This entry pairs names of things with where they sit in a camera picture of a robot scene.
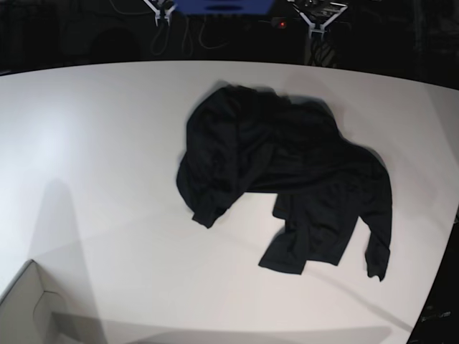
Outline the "black t-shirt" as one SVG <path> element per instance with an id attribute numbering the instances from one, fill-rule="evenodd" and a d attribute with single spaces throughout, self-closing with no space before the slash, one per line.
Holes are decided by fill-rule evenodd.
<path id="1" fill-rule="evenodd" d="M 225 85 L 186 124 L 176 186 L 195 222 L 210 228 L 242 195 L 275 194 L 284 227 L 259 265 L 301 274 L 307 262 L 339 264 L 357 221 L 370 230 L 369 277 L 385 278 L 392 188 L 380 158 L 345 139 L 326 103 Z"/>

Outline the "blue box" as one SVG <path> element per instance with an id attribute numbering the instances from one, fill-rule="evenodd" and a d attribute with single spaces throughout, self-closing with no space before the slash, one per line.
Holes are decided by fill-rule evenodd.
<path id="1" fill-rule="evenodd" d="M 184 14 L 254 14 L 269 12 L 274 0 L 177 0 L 179 11 Z"/>

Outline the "black power strip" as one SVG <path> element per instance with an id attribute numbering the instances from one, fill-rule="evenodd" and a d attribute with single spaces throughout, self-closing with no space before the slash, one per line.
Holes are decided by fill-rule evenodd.
<path id="1" fill-rule="evenodd" d="M 333 18 L 326 18 L 326 17 L 317 17 L 312 18 L 308 17 L 304 19 L 301 16 L 297 17 L 273 17 L 268 19 L 268 24 L 276 29 L 286 29 L 288 27 L 292 27 L 294 24 L 302 24 L 305 25 L 306 28 L 312 28 L 313 30 L 327 30 L 330 29 L 333 25 L 343 24 L 345 21 L 345 17 L 338 16 Z"/>

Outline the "white cardboard box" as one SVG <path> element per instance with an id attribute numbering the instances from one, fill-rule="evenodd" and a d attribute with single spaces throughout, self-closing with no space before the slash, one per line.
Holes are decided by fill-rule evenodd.
<path id="1" fill-rule="evenodd" d="M 58 328 L 32 260 L 22 266 L 1 295 L 1 342 L 72 342 Z"/>

